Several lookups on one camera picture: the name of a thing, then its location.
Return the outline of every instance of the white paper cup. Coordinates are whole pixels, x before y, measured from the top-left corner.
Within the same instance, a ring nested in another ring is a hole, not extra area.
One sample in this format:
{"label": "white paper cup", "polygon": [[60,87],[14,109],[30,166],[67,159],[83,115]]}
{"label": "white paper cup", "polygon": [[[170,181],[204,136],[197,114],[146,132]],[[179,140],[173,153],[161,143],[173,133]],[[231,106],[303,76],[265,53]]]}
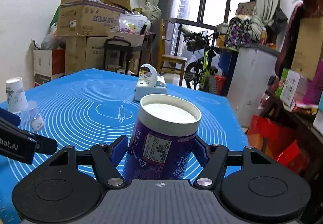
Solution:
{"label": "white paper cup", "polygon": [[21,77],[10,78],[5,82],[7,92],[8,111],[19,113],[28,107]]}
{"label": "white paper cup", "polygon": [[192,103],[170,95],[140,100],[122,176],[133,179],[182,179],[201,120]]}

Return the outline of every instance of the window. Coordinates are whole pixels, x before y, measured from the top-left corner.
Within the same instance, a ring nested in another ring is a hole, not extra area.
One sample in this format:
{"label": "window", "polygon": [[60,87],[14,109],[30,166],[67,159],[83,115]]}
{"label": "window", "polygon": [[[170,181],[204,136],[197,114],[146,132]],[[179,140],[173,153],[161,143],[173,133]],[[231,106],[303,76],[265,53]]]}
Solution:
{"label": "window", "polygon": [[239,3],[249,1],[251,0],[180,0],[170,48],[171,54],[185,55],[184,39],[178,31],[180,24],[194,32],[207,30],[208,34],[211,34],[217,25],[228,23],[235,17]]}

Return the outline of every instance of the blue table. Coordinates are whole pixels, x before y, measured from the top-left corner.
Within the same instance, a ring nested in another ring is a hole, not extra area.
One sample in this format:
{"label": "blue table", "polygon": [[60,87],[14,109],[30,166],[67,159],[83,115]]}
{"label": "blue table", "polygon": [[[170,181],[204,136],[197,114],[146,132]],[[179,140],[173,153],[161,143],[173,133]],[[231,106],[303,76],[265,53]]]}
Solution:
{"label": "blue table", "polygon": [[[39,134],[56,139],[59,148],[74,145],[76,150],[85,150],[97,143],[112,143],[121,134],[130,140],[138,111],[138,102],[134,101],[137,80],[137,77],[89,69],[33,88],[26,92],[26,97],[28,101],[38,102],[45,118],[45,128]],[[220,143],[237,151],[248,145],[226,98],[171,84],[167,88],[169,95],[188,100],[201,110],[198,135],[206,143]],[[32,131],[27,123],[20,127]],[[11,202],[14,186],[48,157],[35,154],[33,164],[27,165],[0,156],[0,219],[4,223],[19,222]],[[117,167],[119,172],[123,165],[124,159]],[[79,166],[79,170],[94,177],[90,166]],[[201,170],[192,154],[184,178],[193,181]],[[231,167],[227,174],[236,170]]]}

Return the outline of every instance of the chair backrest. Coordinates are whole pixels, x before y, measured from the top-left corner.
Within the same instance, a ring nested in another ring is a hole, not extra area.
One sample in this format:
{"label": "chair backrest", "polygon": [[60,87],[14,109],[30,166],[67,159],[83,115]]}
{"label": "chair backrest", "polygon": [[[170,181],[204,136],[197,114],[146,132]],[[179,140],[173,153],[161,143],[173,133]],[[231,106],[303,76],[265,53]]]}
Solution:
{"label": "chair backrest", "polygon": [[158,54],[158,61],[160,62],[162,59],[162,55],[165,54],[165,24],[164,20],[159,20],[159,54]]}

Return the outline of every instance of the purple cup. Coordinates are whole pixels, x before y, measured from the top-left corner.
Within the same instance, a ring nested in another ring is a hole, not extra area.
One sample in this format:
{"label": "purple cup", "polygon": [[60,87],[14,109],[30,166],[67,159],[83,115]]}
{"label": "purple cup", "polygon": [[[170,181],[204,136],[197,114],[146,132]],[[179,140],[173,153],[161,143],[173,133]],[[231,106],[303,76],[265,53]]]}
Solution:
{"label": "purple cup", "polygon": [[201,116],[195,105],[178,97],[151,94],[141,98],[124,179],[182,179]]}

